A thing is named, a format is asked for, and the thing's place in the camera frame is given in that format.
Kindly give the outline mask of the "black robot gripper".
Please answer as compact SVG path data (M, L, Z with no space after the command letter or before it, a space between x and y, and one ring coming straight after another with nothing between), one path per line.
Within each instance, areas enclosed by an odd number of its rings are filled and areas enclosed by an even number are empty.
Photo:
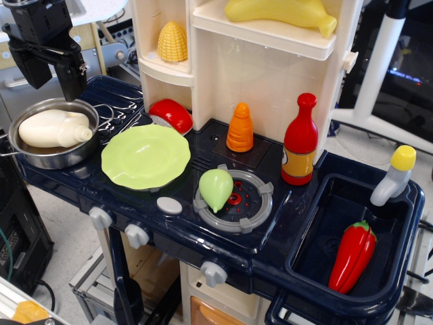
M40 89L52 79L55 68L67 102L87 88L87 65L81 47L70 36L72 19L65 1L4 1L13 22L2 30L9 50L28 84Z

